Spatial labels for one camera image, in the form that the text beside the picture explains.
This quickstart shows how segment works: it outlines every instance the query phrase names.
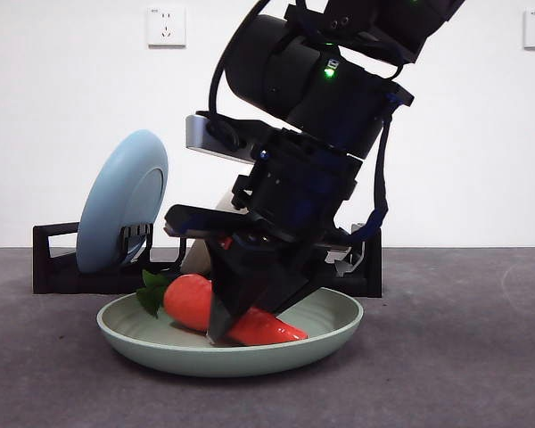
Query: black strap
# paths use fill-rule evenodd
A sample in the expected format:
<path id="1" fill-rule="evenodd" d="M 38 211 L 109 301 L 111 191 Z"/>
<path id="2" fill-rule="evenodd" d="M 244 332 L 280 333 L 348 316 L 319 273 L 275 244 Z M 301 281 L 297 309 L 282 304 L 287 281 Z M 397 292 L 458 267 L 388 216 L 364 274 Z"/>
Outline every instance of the black strap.
<path id="1" fill-rule="evenodd" d="M 386 184 L 384 183 L 384 155 L 386 153 L 386 143 L 389 139 L 392 115 L 387 114 L 383 118 L 383 133 L 376 155 L 376 166 L 374 167 L 374 210 L 368 216 L 365 225 L 348 237 L 349 243 L 361 243 L 376 235 L 383 225 L 386 213 L 389 211 L 389 204 L 386 201 Z"/>

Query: carrot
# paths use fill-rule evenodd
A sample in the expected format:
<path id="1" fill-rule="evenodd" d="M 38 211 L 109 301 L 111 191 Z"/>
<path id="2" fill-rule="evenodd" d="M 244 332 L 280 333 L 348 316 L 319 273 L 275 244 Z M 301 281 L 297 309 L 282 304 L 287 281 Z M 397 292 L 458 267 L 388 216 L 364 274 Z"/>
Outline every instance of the carrot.
<path id="1" fill-rule="evenodd" d="M 210 319 L 212 283 L 205 277 L 189 274 L 173 281 L 164 293 L 165 312 L 179 323 L 205 332 Z M 286 324 L 269 312 L 250 308 L 227 334 L 244 345 L 267 345 L 307 339 L 299 328 Z"/>

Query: plate rim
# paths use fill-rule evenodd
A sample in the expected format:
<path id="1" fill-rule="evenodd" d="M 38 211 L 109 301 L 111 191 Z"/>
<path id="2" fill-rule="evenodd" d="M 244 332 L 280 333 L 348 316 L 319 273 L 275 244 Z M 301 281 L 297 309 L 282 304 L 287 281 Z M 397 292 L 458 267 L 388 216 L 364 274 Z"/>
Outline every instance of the plate rim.
<path id="1" fill-rule="evenodd" d="M 309 337 L 307 339 L 303 339 L 300 341 L 293 341 L 293 342 L 284 342 L 284 343 L 272 343 L 269 345 L 254 345 L 254 346 L 234 346 L 234 347 L 228 347 L 228 348 L 202 348 L 202 347 L 186 347 L 186 346 L 178 346 L 178 345 L 163 345 L 161 343 L 154 343 L 154 342 L 146 342 L 141 341 L 139 339 L 135 339 L 129 336 L 126 336 L 125 334 L 118 333 L 114 330 L 112 330 L 109 326 L 107 326 L 103 321 L 103 314 L 114 304 L 121 300 L 129 299 L 133 296 L 135 296 L 135 293 L 130 293 L 125 296 L 121 296 L 118 299 L 112 300 L 109 303 L 105 304 L 99 311 L 97 312 L 97 325 L 99 325 L 99 328 L 102 330 L 104 334 L 107 334 L 115 339 L 118 339 L 122 342 L 128 342 L 137 346 L 143 346 L 148 348 L 154 348 L 156 350 L 171 350 L 171 351 L 181 351 L 181 352 L 195 352 L 195 353 L 234 353 L 234 352 L 252 352 L 252 351 L 262 351 L 262 350 L 277 350 L 281 348 L 289 348 L 291 346 L 301 346 L 304 344 L 312 343 L 312 342 L 320 342 L 324 339 L 327 339 L 332 336 L 340 336 L 342 333 L 350 330 L 352 327 L 358 325 L 363 318 L 363 315 L 365 313 L 365 310 L 363 309 L 363 306 L 358 302 L 356 299 L 348 296 L 347 294 L 344 294 L 342 292 L 337 292 L 336 290 L 331 290 L 326 287 L 321 287 L 319 290 L 325 290 L 326 292 L 331 292 L 334 294 L 337 294 L 338 296 L 342 298 L 346 298 L 351 303 L 355 304 L 355 307 L 357 308 L 357 315 L 355 318 L 350 321 L 348 324 L 344 325 L 343 327 L 333 330 L 329 333 L 320 334 L 319 336 L 315 337 Z"/>

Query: gray carpet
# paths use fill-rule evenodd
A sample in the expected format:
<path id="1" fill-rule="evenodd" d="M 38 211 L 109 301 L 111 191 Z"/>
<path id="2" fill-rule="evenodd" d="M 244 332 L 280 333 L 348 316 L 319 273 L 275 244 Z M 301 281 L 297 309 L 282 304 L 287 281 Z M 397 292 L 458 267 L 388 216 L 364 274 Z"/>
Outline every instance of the gray carpet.
<path id="1" fill-rule="evenodd" d="M 32 295 L 0 250 L 0 428 L 535 427 L 535 249 L 385 250 L 384 298 L 316 364 L 206 380 L 129 362 L 111 296 Z"/>

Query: light blue plate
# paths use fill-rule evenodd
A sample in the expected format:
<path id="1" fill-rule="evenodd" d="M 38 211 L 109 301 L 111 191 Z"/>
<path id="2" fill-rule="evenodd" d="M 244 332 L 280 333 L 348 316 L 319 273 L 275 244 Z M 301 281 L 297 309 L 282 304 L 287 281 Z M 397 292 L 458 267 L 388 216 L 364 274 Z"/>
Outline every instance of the light blue plate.
<path id="1" fill-rule="evenodd" d="M 119 261 L 124 226 L 153 223 L 159 214 L 169 175 L 167 152 L 147 130 L 128 136 L 105 162 L 87 197 L 78 228 L 79 271 L 94 273 Z M 129 240 L 128 263 L 144 238 Z"/>

